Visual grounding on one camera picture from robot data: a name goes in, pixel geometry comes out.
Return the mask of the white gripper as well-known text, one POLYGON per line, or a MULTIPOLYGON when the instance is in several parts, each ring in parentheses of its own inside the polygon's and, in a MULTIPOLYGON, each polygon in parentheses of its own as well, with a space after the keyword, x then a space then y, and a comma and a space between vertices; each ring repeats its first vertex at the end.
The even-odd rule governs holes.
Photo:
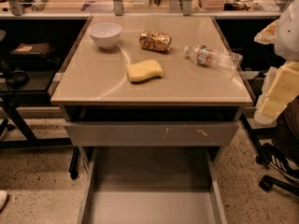
MULTIPOLYGON (((254 41, 262 44, 274 44, 278 20, 271 22, 261 30, 254 41)), ((279 69, 271 67, 266 74, 259 96, 254 120, 262 125, 273 123, 299 95, 299 62, 285 62, 279 69)))

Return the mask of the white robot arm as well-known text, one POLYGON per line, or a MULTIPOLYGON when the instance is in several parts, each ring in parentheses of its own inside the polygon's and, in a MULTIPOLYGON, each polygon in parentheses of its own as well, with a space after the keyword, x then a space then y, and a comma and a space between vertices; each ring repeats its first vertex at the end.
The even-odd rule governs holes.
POLYGON ((263 45, 273 44, 285 63, 270 67, 256 104, 254 119, 262 125, 273 123, 299 95, 299 0, 293 0, 280 18, 254 37, 263 45))

